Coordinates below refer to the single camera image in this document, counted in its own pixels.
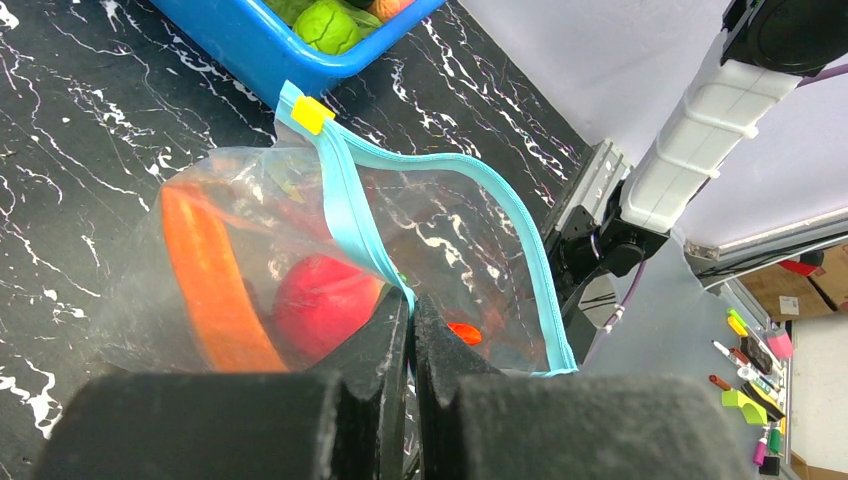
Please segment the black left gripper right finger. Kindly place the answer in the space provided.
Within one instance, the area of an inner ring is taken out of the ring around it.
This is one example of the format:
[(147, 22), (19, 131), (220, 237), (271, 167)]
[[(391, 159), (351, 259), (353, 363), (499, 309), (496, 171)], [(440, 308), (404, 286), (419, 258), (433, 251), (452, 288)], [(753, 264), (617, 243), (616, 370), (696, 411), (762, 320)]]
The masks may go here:
[(668, 376), (509, 376), (434, 301), (411, 319), (426, 479), (751, 479), (708, 390)]

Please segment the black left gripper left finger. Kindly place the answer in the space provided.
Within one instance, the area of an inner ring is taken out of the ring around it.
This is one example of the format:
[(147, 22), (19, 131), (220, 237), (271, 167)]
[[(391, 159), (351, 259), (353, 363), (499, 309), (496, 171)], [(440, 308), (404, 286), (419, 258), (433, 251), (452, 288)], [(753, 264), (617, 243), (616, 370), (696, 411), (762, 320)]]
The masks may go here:
[(287, 374), (114, 374), (86, 384), (37, 479), (398, 479), (408, 305)]

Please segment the red tomato toy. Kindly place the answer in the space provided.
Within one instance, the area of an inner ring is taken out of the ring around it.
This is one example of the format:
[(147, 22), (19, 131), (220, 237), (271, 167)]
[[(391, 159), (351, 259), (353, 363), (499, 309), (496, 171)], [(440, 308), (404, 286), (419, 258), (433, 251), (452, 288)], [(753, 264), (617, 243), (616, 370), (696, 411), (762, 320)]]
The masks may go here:
[(317, 362), (365, 325), (384, 285), (358, 267), (310, 255), (282, 279), (273, 305), (274, 326), (297, 355)]

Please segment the clear zip top bag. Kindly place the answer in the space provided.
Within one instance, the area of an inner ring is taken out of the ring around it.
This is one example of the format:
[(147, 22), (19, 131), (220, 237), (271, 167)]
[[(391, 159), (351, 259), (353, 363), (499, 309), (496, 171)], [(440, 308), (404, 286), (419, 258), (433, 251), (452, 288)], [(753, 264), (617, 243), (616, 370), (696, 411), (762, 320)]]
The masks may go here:
[(379, 303), (399, 290), (407, 321), (417, 300), (430, 297), (447, 324), (481, 331), (482, 342), (468, 346), (501, 370), (577, 370), (542, 239), (499, 174), (463, 154), (380, 148), (292, 83), (280, 90), (275, 127), (273, 145), (211, 150), (162, 184), (91, 325), (107, 362), (130, 371), (222, 372), (195, 339), (164, 243), (160, 191), (194, 184), (225, 223), (254, 309), (287, 372), (306, 370), (339, 347), (310, 362), (274, 326), (282, 279), (315, 254), (382, 280)]

